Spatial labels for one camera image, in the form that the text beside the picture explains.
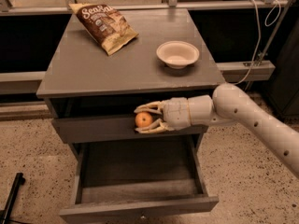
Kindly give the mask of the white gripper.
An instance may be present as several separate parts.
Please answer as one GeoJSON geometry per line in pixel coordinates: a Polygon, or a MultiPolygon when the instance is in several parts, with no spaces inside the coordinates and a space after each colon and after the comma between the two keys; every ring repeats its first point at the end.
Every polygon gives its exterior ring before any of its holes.
{"type": "Polygon", "coordinates": [[[135,128],[138,133],[163,133],[173,131],[173,129],[182,130],[191,126],[187,98],[171,98],[164,103],[160,101],[150,102],[138,106],[134,112],[136,114],[148,112],[164,115],[164,120],[140,120],[135,128]]]}

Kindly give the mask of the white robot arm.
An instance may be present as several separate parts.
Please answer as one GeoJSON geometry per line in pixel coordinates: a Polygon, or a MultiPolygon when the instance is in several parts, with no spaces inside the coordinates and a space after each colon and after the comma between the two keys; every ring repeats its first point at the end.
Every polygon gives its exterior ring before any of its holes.
{"type": "Polygon", "coordinates": [[[238,122],[250,130],[297,177],[299,177],[299,132],[262,110],[231,83],[218,86],[213,94],[171,98],[140,105],[136,114],[149,112],[160,117],[138,133],[179,131],[196,125],[238,122]]]}

